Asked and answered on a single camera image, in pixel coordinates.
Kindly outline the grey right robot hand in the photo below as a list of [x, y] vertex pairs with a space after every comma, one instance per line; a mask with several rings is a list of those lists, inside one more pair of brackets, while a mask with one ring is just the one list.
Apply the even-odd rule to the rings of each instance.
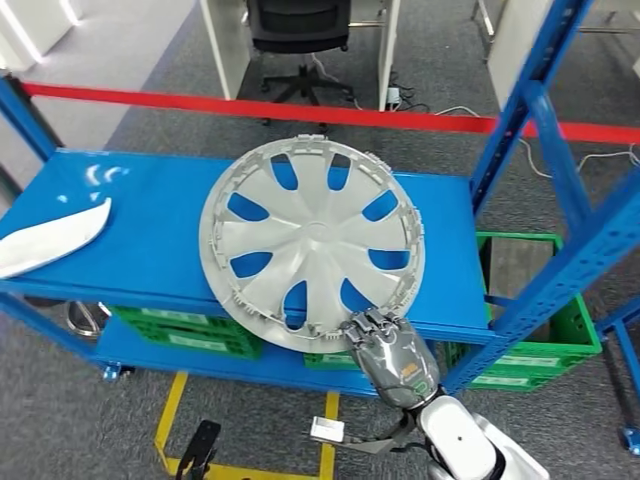
[[438, 394], [434, 355], [408, 319], [370, 308], [341, 324], [349, 353], [388, 405], [411, 410]]

